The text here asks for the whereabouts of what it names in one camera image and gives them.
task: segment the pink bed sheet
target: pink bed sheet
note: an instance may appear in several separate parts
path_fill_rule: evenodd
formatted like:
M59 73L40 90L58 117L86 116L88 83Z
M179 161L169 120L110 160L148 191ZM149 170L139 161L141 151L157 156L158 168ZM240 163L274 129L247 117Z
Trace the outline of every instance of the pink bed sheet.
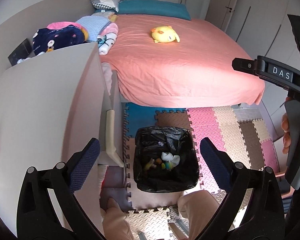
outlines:
M116 24L118 38L100 59L118 72L120 92L129 101L173 108L260 102L264 82L231 66L235 57L250 57L214 25L152 15L119 15ZM150 30L165 25L179 43L154 43Z

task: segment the blue foam mat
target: blue foam mat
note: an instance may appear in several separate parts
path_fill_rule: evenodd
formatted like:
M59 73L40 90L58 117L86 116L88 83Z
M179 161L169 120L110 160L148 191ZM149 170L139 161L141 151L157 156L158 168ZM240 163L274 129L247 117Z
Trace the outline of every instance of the blue foam mat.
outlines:
M127 132L126 136L135 138L139 128L154 126L157 120L154 118L156 111L163 112L184 112L185 108L163 108L163 107L149 107L139 106L134 103L126 103L126 114L128 115L125 119L128 123L125 125Z

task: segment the human hand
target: human hand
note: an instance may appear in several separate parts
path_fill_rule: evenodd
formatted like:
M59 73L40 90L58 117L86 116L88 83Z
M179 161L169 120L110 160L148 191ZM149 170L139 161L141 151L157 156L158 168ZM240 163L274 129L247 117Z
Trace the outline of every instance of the human hand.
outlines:
M287 154L289 152L289 147L291 145L291 137L290 137L290 133L289 133L289 122L288 122L287 113L285 113L282 116L281 121L282 121L281 127L284 130L282 152L283 152L283 154Z

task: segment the light blue blanket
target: light blue blanket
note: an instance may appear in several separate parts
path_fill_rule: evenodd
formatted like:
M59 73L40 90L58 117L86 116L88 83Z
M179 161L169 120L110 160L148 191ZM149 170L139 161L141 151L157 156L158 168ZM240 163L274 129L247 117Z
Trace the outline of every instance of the light blue blanket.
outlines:
M81 24L87 30L89 34L87 41L97 41L98 35L110 24L108 18L94 15L83 16L76 22Z

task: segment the black garbage bag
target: black garbage bag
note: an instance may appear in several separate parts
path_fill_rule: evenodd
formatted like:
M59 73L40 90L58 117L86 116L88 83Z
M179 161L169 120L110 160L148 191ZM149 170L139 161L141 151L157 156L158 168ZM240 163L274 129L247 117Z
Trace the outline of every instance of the black garbage bag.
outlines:
M150 126L136 134L133 173L138 189L151 193L179 192L195 187L199 179L199 165L189 130L178 127ZM159 165L144 171L152 159L162 152L180 156L180 163L171 171Z

